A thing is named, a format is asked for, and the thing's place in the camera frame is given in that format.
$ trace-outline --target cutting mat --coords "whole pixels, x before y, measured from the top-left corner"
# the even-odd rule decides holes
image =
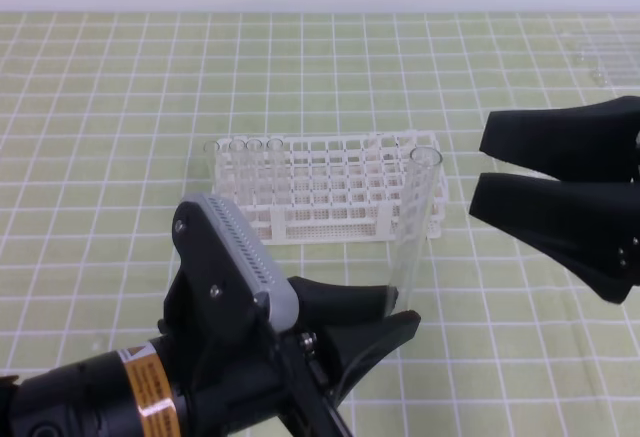
[[[559,37],[633,29],[639,16],[0,14],[0,371],[156,335],[173,212],[209,189],[205,141],[426,129],[451,201],[418,335],[342,406],[356,436],[637,435],[640,292],[604,304],[466,214],[479,172],[517,170],[477,152],[487,112],[638,94],[597,87]],[[386,244],[272,251],[289,275],[388,278]]]

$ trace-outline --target white grid line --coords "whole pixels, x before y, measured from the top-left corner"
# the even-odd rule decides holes
[[[236,105],[236,85],[238,84],[238,62],[240,61],[240,32],[242,31],[242,15],[238,19],[238,38],[236,41],[236,55],[233,63],[233,84],[231,87],[231,104],[229,106],[229,132],[228,136],[231,136],[231,129],[233,128],[233,116],[235,114]]]
[[[491,21],[489,19],[487,19],[487,21],[488,21],[489,29],[491,30],[491,36],[492,36],[493,42],[494,42],[494,44],[496,45],[496,48],[497,48],[496,36],[493,33],[493,31],[494,31],[493,25],[491,24]],[[502,56],[500,55],[500,53],[498,53],[498,60],[500,62],[500,65],[504,68],[504,63],[503,63]],[[504,78],[505,82],[508,82],[506,72],[504,72],[503,78]],[[515,105],[516,101],[515,101],[515,97],[513,95],[512,88],[508,87],[508,89],[509,89],[509,95],[511,97],[511,103],[513,105]],[[498,171],[497,163],[496,163],[495,159],[492,158],[491,160],[493,162],[494,170],[497,172]],[[522,254],[520,252],[520,247],[517,244],[517,242],[514,242],[514,246],[516,248],[516,256],[517,256],[520,272],[522,272],[522,278],[524,279],[524,283],[525,283],[525,286],[527,287],[527,289],[530,289],[531,287],[529,285],[529,280],[527,278],[527,272],[526,272],[526,270],[524,268],[524,264],[522,262]],[[564,417],[564,413],[562,411],[562,406],[560,405],[560,401],[558,400],[558,397],[559,397],[558,396],[558,389],[557,389],[557,386],[556,386],[555,376],[553,375],[553,370],[551,369],[551,364],[550,364],[549,356],[548,356],[548,352],[547,352],[547,345],[546,345],[546,342],[544,341],[544,336],[542,335],[542,328],[540,327],[540,321],[538,319],[538,312],[537,312],[535,303],[533,301],[533,296],[531,295],[530,291],[527,292],[527,297],[528,297],[528,300],[529,300],[529,305],[531,306],[531,312],[533,314],[533,320],[534,320],[535,325],[536,325],[536,333],[538,334],[538,340],[540,342],[540,348],[542,349],[542,355],[545,358],[545,364],[546,364],[545,366],[546,366],[546,370],[547,370],[547,377],[549,378],[549,384],[551,386],[551,392],[553,394],[553,398],[556,400],[556,411],[558,412],[558,419],[560,421],[560,426],[562,427],[562,434],[565,437],[568,437],[569,431],[567,430],[567,424],[565,422],[565,417]]]
[[[431,32],[429,30],[429,25],[426,25],[426,28],[427,28],[427,36],[430,38]],[[434,62],[434,66],[436,68],[436,81],[438,83],[438,88],[440,88],[440,77],[437,74],[437,63],[436,62]],[[445,107],[444,98],[442,97],[442,95],[440,96],[440,98],[441,98],[442,107],[444,108]],[[449,129],[449,121],[445,119],[445,123],[446,123],[446,127],[447,127],[447,130],[448,130]],[[452,149],[454,149],[455,146],[453,144],[453,139],[451,138],[451,134],[449,133],[448,136],[449,136],[449,145],[451,146]],[[459,176],[460,173],[458,171],[458,163],[457,163],[457,160],[456,160],[455,156],[453,157],[453,167],[454,167],[454,170],[455,170],[455,175]],[[460,191],[460,195],[463,195],[464,192],[463,192],[462,185],[461,185],[459,179],[458,179],[458,189]],[[467,222],[469,240],[471,242],[471,249],[473,251],[473,257],[475,258],[474,259],[474,263],[475,263],[476,272],[478,273],[478,278],[479,278],[479,281],[480,281],[480,287],[483,290],[482,291],[482,300],[483,300],[483,304],[484,304],[485,314],[486,314],[486,317],[487,317],[487,321],[491,322],[491,314],[489,312],[489,305],[487,304],[487,299],[486,299],[486,296],[484,295],[482,269],[480,268],[480,265],[478,264],[478,260],[477,260],[478,253],[476,252],[475,243],[474,243],[474,240],[473,240],[473,233],[471,231],[471,223],[470,223],[469,216],[466,213],[465,213],[465,220]],[[494,353],[495,356],[498,356],[498,346],[496,345],[496,339],[495,339],[495,335],[494,335],[492,326],[489,326],[489,335],[491,337],[491,347],[493,349],[493,353]],[[502,375],[502,368],[500,367],[499,364],[496,365],[496,368],[497,368],[497,371],[498,371],[498,379],[500,381],[500,391],[502,393],[502,402],[504,404],[504,410],[505,410],[506,416],[507,416],[507,424],[508,424],[508,427],[509,427],[509,433],[510,433],[510,435],[513,436],[514,435],[513,422],[512,422],[512,419],[511,419],[511,412],[509,410],[509,401],[508,401],[506,386],[505,386],[505,383],[504,383],[504,376]]]
[[[518,25],[520,26],[520,30],[524,34],[524,27],[522,25],[522,20],[520,19],[519,16],[517,16],[517,22],[518,22]],[[529,39],[528,39],[526,34],[525,34],[525,42],[527,43],[527,47],[530,49]],[[534,68],[536,69],[536,73],[538,74],[538,78],[542,82],[542,76],[540,75],[539,69],[536,67],[535,59],[533,60],[533,65],[534,65]],[[571,73],[571,77],[572,77],[573,81],[576,82],[575,75],[573,74],[573,70],[571,69],[571,67],[569,67],[569,69],[570,69],[570,73]],[[580,90],[580,87],[577,86],[577,85],[576,85],[576,87],[578,88],[578,92],[580,94],[580,98],[581,98],[583,104],[585,104],[586,102],[585,102],[584,96],[582,94],[582,91]],[[547,101],[547,106],[549,108],[551,108],[552,107],[551,100],[549,99],[549,95],[548,95],[548,93],[546,91],[544,92],[544,96],[545,96],[545,99]],[[569,284],[571,284],[571,282],[570,282],[571,276],[569,275],[569,273],[567,272],[566,269],[564,269],[564,273],[565,273],[566,278],[569,280]],[[575,293],[573,294],[573,296],[574,296],[574,299],[576,301],[576,305],[577,305],[577,308],[578,308],[578,313],[580,314],[580,319],[584,320],[584,313],[582,311],[582,306],[580,304],[580,300],[578,299],[578,297],[577,297],[577,295]],[[589,333],[589,329],[587,328],[587,326],[584,323],[583,323],[583,328],[584,328],[585,334],[587,336],[587,341],[589,343],[589,348],[591,349],[591,352],[595,355],[595,354],[597,354],[597,352],[596,352],[595,346],[593,344],[593,339],[591,338],[591,334]],[[600,367],[598,361],[596,361],[596,370],[597,370],[597,373],[598,373],[598,377],[599,377],[600,383],[602,384],[602,389],[604,390],[606,395],[609,395],[609,392],[607,391],[606,380],[604,378],[604,374],[602,373],[602,368]],[[613,411],[613,406],[611,405],[610,401],[607,401],[607,406],[608,406],[608,409],[609,409],[609,414],[611,416],[611,421],[613,422],[613,429],[614,429],[615,435],[617,437],[619,437],[620,432],[618,431],[618,425],[616,423],[616,416],[615,416],[615,413]]]
[[[111,33],[110,36],[113,36],[113,32],[115,30],[115,26],[111,28]],[[107,58],[107,52],[110,46],[110,41],[108,41],[107,45],[105,46],[105,50],[104,50],[104,54],[102,56],[102,62],[100,63],[100,69],[102,69],[102,66],[104,65],[104,62]],[[98,85],[98,79],[96,79],[95,83],[94,83],[94,88],[93,90],[95,91]],[[67,175],[65,175],[65,180],[69,179],[69,175],[71,173],[71,168],[72,168],[72,163],[74,161],[74,158],[78,152],[78,147],[80,146],[80,141],[82,139],[82,134],[83,134],[83,130],[87,124],[87,120],[88,120],[88,116],[89,116],[89,108],[91,108],[91,102],[93,100],[93,96],[90,97],[89,102],[87,103],[87,109],[86,109],[86,113],[85,116],[82,119],[82,124],[80,125],[80,130],[78,131],[78,136],[76,137],[76,140],[73,144],[73,150],[71,152],[71,157],[69,159],[69,167],[67,169]],[[108,178],[108,175],[105,174],[104,180],[106,182]],[[65,344],[66,344],[66,339],[67,339],[67,335],[69,332],[69,327],[71,326],[71,321],[73,319],[73,312],[75,310],[75,304],[76,304],[76,297],[78,296],[78,290],[80,289],[80,285],[82,283],[82,274],[83,274],[83,264],[85,263],[87,256],[89,254],[89,249],[91,247],[91,242],[92,242],[92,237],[95,233],[95,228],[96,228],[96,223],[98,221],[98,216],[99,216],[100,212],[98,210],[96,210],[96,213],[93,217],[93,222],[91,223],[91,230],[89,231],[89,235],[87,236],[87,244],[85,246],[85,250],[84,253],[82,255],[82,260],[80,261],[80,266],[78,267],[78,273],[76,276],[76,283],[74,285],[73,288],[73,296],[71,298],[71,303],[69,305],[69,313],[67,314],[67,321],[65,323],[65,332],[62,334],[62,339],[60,341],[60,348],[58,349],[58,356],[56,357],[56,367],[59,367],[62,363],[62,356],[64,355],[64,348],[65,348]],[[55,217],[51,218],[51,225],[55,225],[54,224],[55,221]]]
[[[50,26],[49,26],[49,28],[47,30],[47,35],[49,35],[51,33],[52,29],[53,29],[53,25],[54,25],[54,22],[56,20],[56,15],[57,14],[54,14],[52,16],[52,18],[51,18]],[[87,18],[87,14],[84,15],[83,22],[86,21],[86,18]],[[78,29],[76,42],[74,44],[74,49],[75,49],[75,46],[77,46],[78,42],[80,41],[80,32],[81,32],[81,30],[82,30],[82,26],[80,27],[80,29]],[[41,46],[40,50],[42,50],[44,48],[44,42],[46,42],[46,40],[47,40],[46,38],[43,40],[43,45]],[[32,69],[31,69],[32,71],[33,71],[33,69],[35,69],[36,62],[37,62],[37,59],[33,62]],[[65,71],[63,72],[63,76],[66,75],[66,71],[69,69],[70,65],[71,65],[71,57],[69,58],[69,60],[66,63]],[[59,87],[58,87],[58,92],[60,92],[62,90],[63,81],[64,81],[64,79],[60,80]],[[55,107],[56,101],[57,101],[57,97],[54,97],[54,101],[51,103],[51,107],[49,109],[49,113],[48,113],[48,115],[46,117],[45,124],[44,124],[44,126],[42,128],[42,134],[40,135],[40,138],[38,139],[38,143],[36,144],[35,155],[38,154],[38,151],[39,151],[40,147],[42,146],[42,142],[44,141],[44,136],[46,135],[47,127],[49,126],[49,123],[51,122],[51,118],[53,116],[53,109]],[[31,175],[31,172],[33,171],[33,167],[34,167],[35,162],[36,162],[36,158],[35,157],[31,160],[31,162],[29,162],[29,168],[27,169],[27,172],[26,172],[25,181],[27,181],[29,179],[29,176]],[[72,165],[72,162],[69,161],[69,164],[67,165],[67,170],[65,172],[65,176],[68,175],[71,172],[71,165]],[[22,194],[24,194],[24,189],[25,188],[26,187],[24,185],[20,188],[20,195],[18,197],[18,200],[20,200]],[[44,242],[42,243],[42,249],[40,250],[40,254],[38,256],[38,262],[36,263],[36,270],[34,272],[33,277],[31,278],[31,282],[29,284],[29,290],[27,291],[27,296],[26,296],[26,299],[25,299],[25,302],[24,302],[24,306],[22,307],[22,312],[20,313],[20,320],[18,321],[16,336],[14,337],[13,342],[11,343],[11,350],[9,351],[9,357],[7,358],[7,362],[8,362],[7,365],[11,365],[11,363],[13,362],[13,357],[14,357],[16,349],[18,347],[20,331],[22,330],[22,327],[24,326],[24,321],[25,321],[25,318],[26,318],[26,315],[27,315],[27,311],[28,311],[29,305],[30,305],[29,300],[30,300],[31,295],[33,294],[33,289],[35,288],[35,285],[36,285],[36,282],[37,282],[37,279],[38,279],[38,266],[42,263],[42,260],[44,258],[45,252],[47,250],[47,245],[49,243],[49,239],[51,237],[51,232],[53,230],[53,223],[55,221],[55,216],[58,213],[58,208],[60,207],[60,202],[62,201],[63,193],[64,193],[63,189],[61,188],[59,190],[59,193],[58,193],[58,198],[57,198],[57,202],[56,202],[56,208],[53,211],[54,217],[51,219],[51,222],[49,223],[49,227],[47,229],[47,233],[45,235]],[[16,213],[17,212],[15,212],[15,211],[12,212],[11,217],[9,219],[9,224],[7,226],[7,229],[9,229],[9,228],[11,228],[13,226],[13,221],[15,220]],[[0,247],[0,254],[4,253],[4,249],[5,249],[7,241],[8,241],[7,234],[5,233],[4,238],[2,240],[2,246]]]
[[[175,47],[175,43],[178,37],[178,29],[180,28],[180,15],[178,14],[177,17],[177,22],[176,22],[176,27],[175,27],[175,33],[173,35],[174,41],[171,44],[171,50],[169,51],[169,63],[167,65],[167,71],[165,73],[164,76],[164,87],[162,89],[162,95],[161,95],[161,103],[162,101],[164,101],[165,98],[165,90],[167,89],[167,83],[169,82],[169,69],[171,68],[171,59],[173,57],[173,49]],[[140,225],[140,215],[142,213],[142,207],[143,207],[143,203],[144,203],[144,193],[145,193],[145,189],[147,187],[147,182],[149,181],[149,174],[151,172],[151,161],[152,161],[152,156],[153,156],[153,150],[156,146],[156,136],[158,134],[158,128],[160,126],[160,111],[158,111],[158,115],[156,116],[156,123],[155,123],[155,132],[154,132],[154,136],[151,140],[151,151],[149,152],[149,157],[147,159],[147,166],[146,166],[146,171],[145,171],[145,180],[144,183],[142,184],[142,192],[140,194],[140,201],[138,202],[138,210],[136,211],[136,220],[135,223],[133,224],[133,233],[135,234],[137,232],[138,226]],[[127,285],[127,277],[129,275],[128,273],[128,268],[129,268],[129,262],[131,262],[131,259],[133,257],[133,249],[135,247],[135,239],[132,237],[131,238],[131,242],[129,244],[129,251],[127,253],[127,262],[125,263],[125,267],[124,267],[124,277],[122,279],[122,283],[120,285],[120,292],[119,292],[119,297],[118,297],[118,304],[116,305],[116,312],[115,312],[115,316],[113,317],[113,331],[111,336],[109,337],[109,349],[113,348],[113,340],[115,338],[115,329],[118,325],[118,318],[120,317],[120,309],[122,306],[122,297],[124,295],[124,289],[125,286]]]

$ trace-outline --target clear plastic object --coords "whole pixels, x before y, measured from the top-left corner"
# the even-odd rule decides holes
[[[442,154],[433,147],[416,147],[409,153],[405,165],[405,183],[400,194],[400,215],[387,294],[387,315],[409,308],[418,262],[427,239]]]
[[[249,139],[247,141],[248,174],[250,185],[256,196],[256,204],[271,204],[271,186],[264,178],[264,145],[260,139]]]
[[[271,179],[273,182],[273,195],[275,203],[289,203],[289,175],[285,165],[284,142],[282,139],[273,138],[267,142],[269,164],[271,166]]]
[[[240,205],[250,205],[253,203],[253,190],[251,189],[251,176],[247,153],[247,143],[244,140],[233,139],[229,143],[233,184],[236,199]]]
[[[220,185],[221,176],[221,155],[220,144],[215,140],[210,140],[204,143],[204,155],[207,158],[207,167],[209,167],[209,175],[211,176],[211,183],[213,184],[213,191],[218,192],[218,185]]]

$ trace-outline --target green grid mat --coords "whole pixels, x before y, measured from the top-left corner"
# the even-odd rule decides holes
[[[559,37],[603,30],[640,16],[0,14],[0,371],[156,334],[205,141],[428,129],[451,199],[423,323],[342,406],[356,436],[637,435],[640,292],[605,304],[466,214],[480,172],[517,170],[477,152],[488,111],[639,95],[597,87]],[[271,250],[289,275],[388,278],[386,244]]]

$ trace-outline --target clear test tube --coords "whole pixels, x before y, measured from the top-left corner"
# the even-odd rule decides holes
[[[215,140],[209,140],[204,143],[203,150],[207,159],[207,167],[209,167],[211,186],[213,188],[213,192],[217,192],[221,176],[218,168],[221,165],[221,163],[218,163],[218,159],[222,160],[220,155],[220,144]]]
[[[231,155],[231,167],[233,169],[233,184],[238,205],[250,205],[253,202],[247,153],[247,143],[244,140],[233,139],[229,143],[229,155]]]
[[[409,154],[405,184],[400,193],[400,215],[392,253],[387,314],[409,308],[409,297],[427,238],[441,165],[442,154],[433,147],[416,147]]]
[[[247,151],[251,187],[256,196],[256,204],[270,204],[271,186],[268,178],[264,176],[265,162],[262,141],[260,139],[249,139],[247,141]]]
[[[289,204],[289,173],[284,155],[284,142],[273,138],[267,142],[274,201],[278,205]]]

